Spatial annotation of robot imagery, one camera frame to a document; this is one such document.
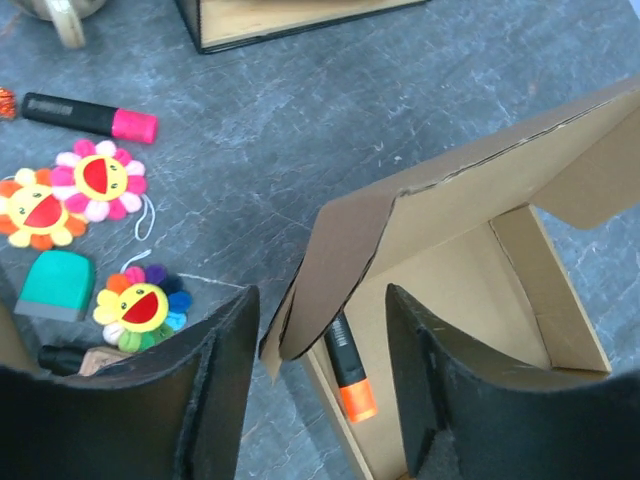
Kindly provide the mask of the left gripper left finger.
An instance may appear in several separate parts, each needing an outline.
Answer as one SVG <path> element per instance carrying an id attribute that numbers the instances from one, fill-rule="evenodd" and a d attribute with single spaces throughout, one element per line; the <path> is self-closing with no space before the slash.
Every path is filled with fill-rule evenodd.
<path id="1" fill-rule="evenodd" d="M 1 368 L 5 479 L 231 479 L 260 319 L 242 290 L 92 376 Z"/>

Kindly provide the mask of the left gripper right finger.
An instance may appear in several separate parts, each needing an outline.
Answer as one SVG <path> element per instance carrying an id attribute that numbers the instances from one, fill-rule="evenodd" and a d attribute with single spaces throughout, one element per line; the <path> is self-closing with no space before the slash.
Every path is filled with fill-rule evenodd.
<path id="1" fill-rule="evenodd" d="M 385 294 L 408 470 L 449 431 L 465 479 L 635 479 L 639 374 L 546 370 L 447 323 L 402 287 Z"/>

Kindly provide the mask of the orange highlighter marker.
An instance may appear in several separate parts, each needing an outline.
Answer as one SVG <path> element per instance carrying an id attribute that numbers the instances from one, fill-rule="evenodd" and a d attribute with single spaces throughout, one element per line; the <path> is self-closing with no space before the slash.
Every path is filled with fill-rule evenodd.
<path id="1" fill-rule="evenodd" d="M 348 420 L 359 423 L 375 416 L 371 383 L 343 312 L 328 327 L 324 341 Z"/>

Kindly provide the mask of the brown cardboard box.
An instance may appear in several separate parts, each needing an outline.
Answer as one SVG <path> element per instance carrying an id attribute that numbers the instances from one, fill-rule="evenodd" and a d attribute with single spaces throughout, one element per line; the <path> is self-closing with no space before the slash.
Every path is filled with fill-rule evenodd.
<path id="1" fill-rule="evenodd" d="M 539 218 L 583 230 L 639 201 L 639 80 L 631 77 L 327 203 L 260 344 L 271 375 L 301 360 L 362 479 L 409 479 L 385 294 L 546 370 L 614 376 Z M 346 416 L 324 334 L 343 312 L 377 414 Z"/>

